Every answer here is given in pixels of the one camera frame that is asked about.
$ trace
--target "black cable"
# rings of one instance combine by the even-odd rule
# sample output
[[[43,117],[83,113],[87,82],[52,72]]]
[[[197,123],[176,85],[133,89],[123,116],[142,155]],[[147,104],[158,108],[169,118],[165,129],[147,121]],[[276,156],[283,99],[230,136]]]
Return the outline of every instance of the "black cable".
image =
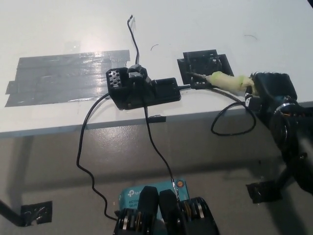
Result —
[[[137,43],[135,41],[135,38],[134,38],[134,35],[133,35],[133,32],[132,32],[132,29],[131,27],[129,26],[129,22],[131,21],[131,19],[133,18],[133,15],[130,16],[130,18],[127,20],[127,26],[128,26],[128,29],[131,33],[131,36],[132,36],[132,40],[134,42],[134,45],[136,47],[136,51],[137,51],[137,54],[136,54],[136,64],[138,64],[138,61],[139,61],[139,50],[138,50],[138,47],[137,47]],[[160,151],[157,149],[155,143],[153,142],[153,139],[152,139],[152,135],[151,135],[151,130],[150,130],[150,125],[149,125],[149,118],[148,118],[148,108],[145,104],[145,101],[144,101],[144,96],[143,94],[141,94],[141,99],[142,99],[142,104],[143,104],[143,109],[144,109],[144,112],[145,112],[145,119],[146,119],[146,124],[147,124],[147,129],[148,129],[148,134],[149,134],[149,139],[150,139],[150,142],[153,146],[153,148],[155,149],[155,151],[157,152],[157,154],[161,157],[161,159],[164,161],[167,169],[168,169],[168,172],[170,174],[170,177],[171,177],[171,182],[173,184],[173,187],[174,187],[174,190],[175,190],[175,193],[176,193],[176,188],[175,188],[175,182],[174,182],[174,177],[173,177],[173,174],[172,174],[172,170],[170,168],[170,166],[168,165],[167,161],[165,160],[165,158],[163,157],[163,155],[160,153]]]
[[[178,90],[185,90],[185,89],[190,89],[190,85],[184,85],[184,86],[178,86]]]
[[[254,113],[246,106],[245,102],[243,102],[243,101],[237,99],[236,97],[234,97],[234,96],[232,96],[232,95],[230,95],[230,94],[228,94],[228,93],[226,93],[226,92],[223,92],[223,91],[220,91],[220,90],[217,90],[217,89],[214,89],[214,88],[209,88],[208,90],[209,90],[209,91],[212,91],[212,92],[215,92],[215,93],[218,93],[218,94],[221,94],[221,95],[224,95],[224,96],[226,96],[226,97],[228,97],[228,98],[230,98],[230,99],[232,99],[232,100],[235,101],[235,103],[232,103],[232,104],[228,105],[226,108],[224,108],[223,110],[221,110],[221,111],[217,114],[217,116],[214,118],[214,120],[213,120],[213,122],[212,122],[212,125],[211,125],[211,132],[212,132],[213,134],[215,134],[215,135],[217,135],[217,136],[239,136],[239,135],[247,134],[247,133],[251,132],[251,131],[255,128],[255,126],[256,126],[256,117],[255,117]],[[245,130],[245,131],[242,131],[242,132],[237,132],[237,133],[225,133],[225,134],[223,134],[223,133],[218,133],[218,132],[214,131],[214,126],[215,126],[216,122],[219,120],[219,118],[220,118],[228,109],[230,109],[230,108],[232,108],[232,107],[235,107],[235,106],[239,106],[239,105],[242,105],[242,106],[246,109],[246,111],[252,116],[253,125],[252,125],[249,129],[247,129],[247,130]]]
[[[93,106],[90,108],[90,110],[88,111],[86,117],[85,117],[85,120],[83,122],[83,125],[82,125],[82,129],[81,129],[81,132],[80,132],[80,138],[79,138],[79,147],[78,147],[78,153],[77,153],[77,159],[76,159],[76,165],[79,169],[81,169],[82,171],[86,172],[90,177],[91,177],[91,188],[92,190],[97,193],[100,197],[102,197],[102,199],[104,200],[104,203],[105,203],[105,206],[104,206],[104,215],[109,218],[109,219],[112,219],[112,220],[117,220],[116,218],[112,217],[112,216],[109,216],[107,214],[107,208],[108,208],[108,201],[106,199],[106,197],[100,193],[98,190],[95,189],[94,187],[94,176],[93,174],[88,171],[87,169],[83,168],[80,164],[79,164],[79,160],[80,160],[80,155],[82,153],[82,146],[83,146],[83,137],[84,137],[84,131],[85,131],[85,128],[86,128],[86,125],[87,125],[87,122],[88,122],[88,119],[90,117],[90,115],[92,114],[92,111],[94,110],[94,108],[103,100],[105,99],[106,97],[109,96],[109,93],[105,94],[104,96],[102,96],[101,98],[99,98],[94,104]]]
[[[153,139],[152,139],[152,135],[151,135],[151,130],[150,130],[150,125],[149,125],[149,118],[148,118],[148,107],[147,106],[144,106],[143,107],[144,111],[145,111],[145,119],[146,119],[146,124],[147,124],[147,128],[148,128],[148,134],[149,134],[149,139],[150,139],[150,142],[153,146],[153,148],[155,149],[155,151],[157,152],[157,154],[162,158],[162,160],[164,161],[167,169],[168,169],[168,172],[170,174],[170,177],[171,177],[171,181],[172,181],[172,184],[175,184],[174,183],[174,177],[173,177],[173,174],[172,174],[172,170],[170,168],[170,166],[168,165],[167,161],[165,160],[165,158],[163,157],[163,155],[160,153],[160,151],[157,149],[155,143],[153,142]]]
[[[128,26],[128,29],[129,29],[129,31],[130,31],[130,33],[131,33],[133,42],[134,42],[134,44],[135,44],[135,48],[136,48],[136,60],[135,60],[135,64],[137,65],[137,64],[139,63],[139,49],[138,49],[137,43],[136,43],[136,41],[135,41],[133,31],[132,31],[132,29],[131,29],[131,27],[130,27],[130,25],[129,25],[129,22],[131,21],[132,18],[133,18],[133,15],[131,15],[131,16],[129,17],[129,19],[127,20],[127,26]]]

